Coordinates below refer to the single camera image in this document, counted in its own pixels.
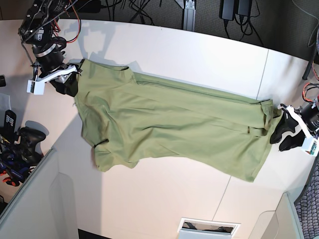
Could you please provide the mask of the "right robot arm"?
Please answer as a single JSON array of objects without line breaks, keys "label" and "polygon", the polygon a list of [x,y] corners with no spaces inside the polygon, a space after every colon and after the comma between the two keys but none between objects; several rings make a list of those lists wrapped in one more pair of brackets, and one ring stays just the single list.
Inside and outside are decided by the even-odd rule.
[{"label": "right robot arm", "polygon": [[73,11],[77,13],[74,0],[36,0],[26,13],[18,30],[22,47],[30,45],[35,56],[30,60],[32,78],[27,82],[27,92],[42,95],[47,83],[63,95],[71,97],[78,93],[78,65],[66,64],[65,48],[77,40],[66,40],[59,35],[60,17]]}]

